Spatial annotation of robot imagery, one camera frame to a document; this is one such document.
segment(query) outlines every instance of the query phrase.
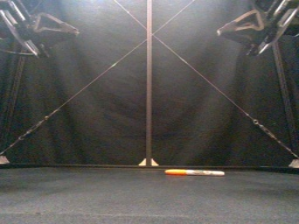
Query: vertical pole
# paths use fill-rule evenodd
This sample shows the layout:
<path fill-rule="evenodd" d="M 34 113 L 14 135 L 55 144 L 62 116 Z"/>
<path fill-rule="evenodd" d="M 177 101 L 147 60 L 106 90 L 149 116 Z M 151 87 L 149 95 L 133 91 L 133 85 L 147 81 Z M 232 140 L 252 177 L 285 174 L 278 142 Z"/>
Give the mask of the vertical pole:
<path fill-rule="evenodd" d="M 153 164 L 153 0 L 147 0 L 146 166 Z"/>
<path fill-rule="evenodd" d="M 281 84 L 281 91 L 284 96 L 284 102 L 285 102 L 285 113 L 286 113 L 286 120 L 288 120 L 288 126 L 289 126 L 289 133 L 292 138 L 292 144 L 293 148 L 298 152 L 299 150 L 299 138 L 297 134 L 297 127 L 296 127 L 296 116 L 290 101 L 290 90 L 288 87 L 288 80 L 286 80 L 286 69 L 284 65 L 284 59 L 282 59 L 282 53 L 280 44 L 274 43 L 274 55 L 276 55 L 276 68 L 278 73 L 278 79 Z"/>

